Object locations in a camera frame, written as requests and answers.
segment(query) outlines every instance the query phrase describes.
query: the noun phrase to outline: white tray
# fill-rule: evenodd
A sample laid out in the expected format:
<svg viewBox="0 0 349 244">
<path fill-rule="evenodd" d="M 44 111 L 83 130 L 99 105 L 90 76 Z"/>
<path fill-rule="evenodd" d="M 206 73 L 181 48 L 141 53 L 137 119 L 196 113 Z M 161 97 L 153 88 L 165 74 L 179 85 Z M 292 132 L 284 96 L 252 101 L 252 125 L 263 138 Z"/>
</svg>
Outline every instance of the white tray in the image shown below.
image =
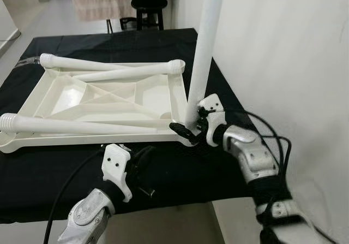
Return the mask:
<svg viewBox="0 0 349 244">
<path fill-rule="evenodd" d="M 139 67 L 156 63 L 120 63 Z M 0 151 L 24 146 L 177 141 L 169 123 L 184 122 L 186 95 L 182 75 L 85 83 L 85 74 L 67 68 L 46 69 L 18 112 L 27 117 L 153 127 L 156 134 L 76 135 L 0 132 Z"/>
</svg>

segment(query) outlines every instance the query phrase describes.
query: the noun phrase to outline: black table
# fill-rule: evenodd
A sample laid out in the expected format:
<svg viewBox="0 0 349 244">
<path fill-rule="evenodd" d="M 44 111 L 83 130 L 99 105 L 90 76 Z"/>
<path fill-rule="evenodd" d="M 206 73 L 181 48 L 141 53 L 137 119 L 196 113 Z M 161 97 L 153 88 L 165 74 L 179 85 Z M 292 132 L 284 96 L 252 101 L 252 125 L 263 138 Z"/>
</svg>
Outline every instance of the black table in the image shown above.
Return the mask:
<svg viewBox="0 0 349 244">
<path fill-rule="evenodd" d="M 43 52 L 99 62 L 167 62 L 178 58 L 186 62 L 183 78 L 188 95 L 196 38 L 194 29 L 42 37 L 33 39 L 21 59 Z M 0 114 L 17 113 L 43 72 L 37 64 L 15 68 L 0 88 Z M 242 109 L 214 61 L 206 90 L 207 95 L 212 93 L 217 93 L 226 107 Z M 246 116 L 227 114 L 227 120 L 254 128 Z M 120 204 L 117 213 L 248 196 L 237 161 L 221 149 L 205 143 L 191 148 L 178 142 L 126 144 L 135 152 L 148 145 L 157 150 L 141 180 L 155 190 L 156 197 L 134 191 L 130 203 Z M 99 147 L 26 147 L 11 154 L 0 153 L 0 222 L 47 220 L 62 184 Z M 94 158 L 72 181 L 55 219 L 66 219 L 72 206 L 101 180 L 101 161 L 102 156 Z"/>
</svg>

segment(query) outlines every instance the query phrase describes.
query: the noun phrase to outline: stool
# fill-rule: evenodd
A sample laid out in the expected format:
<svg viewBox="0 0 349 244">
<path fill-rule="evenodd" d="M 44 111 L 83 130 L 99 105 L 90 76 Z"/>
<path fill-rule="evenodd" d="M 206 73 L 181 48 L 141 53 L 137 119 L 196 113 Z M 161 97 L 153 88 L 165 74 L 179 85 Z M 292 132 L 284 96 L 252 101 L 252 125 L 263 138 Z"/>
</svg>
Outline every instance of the stool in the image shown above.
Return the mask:
<svg viewBox="0 0 349 244">
<path fill-rule="evenodd" d="M 143 14 L 147 14 L 147 27 L 159 26 L 159 30 L 164 30 L 163 9 L 167 0 L 132 0 L 131 5 L 137 10 L 137 30 L 143 29 Z M 158 23 L 151 23 L 150 14 L 158 15 Z"/>
</svg>

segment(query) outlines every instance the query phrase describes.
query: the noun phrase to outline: floor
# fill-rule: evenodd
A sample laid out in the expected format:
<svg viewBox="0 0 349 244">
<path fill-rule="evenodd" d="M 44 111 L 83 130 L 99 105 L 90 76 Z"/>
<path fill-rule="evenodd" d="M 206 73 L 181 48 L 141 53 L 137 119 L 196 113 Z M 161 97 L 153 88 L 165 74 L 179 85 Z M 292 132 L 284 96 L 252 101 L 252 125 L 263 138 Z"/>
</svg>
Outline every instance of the floor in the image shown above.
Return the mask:
<svg viewBox="0 0 349 244">
<path fill-rule="evenodd" d="M 22 36 L 0 58 L 0 85 L 34 37 L 106 33 L 107 30 L 105 21 L 79 21 L 71 0 L 50 0 L 28 13 L 21 10 L 17 13 L 14 19 L 22 21 Z M 118 20 L 111 22 L 115 32 L 121 30 Z M 210 204 L 194 204 L 117 215 L 110 219 L 98 243 L 222 243 L 213 214 Z M 66 223 L 54 222 L 50 243 L 56 243 Z M 2 224 L 0 243 L 42 243 L 45 227 L 46 222 Z"/>
</svg>

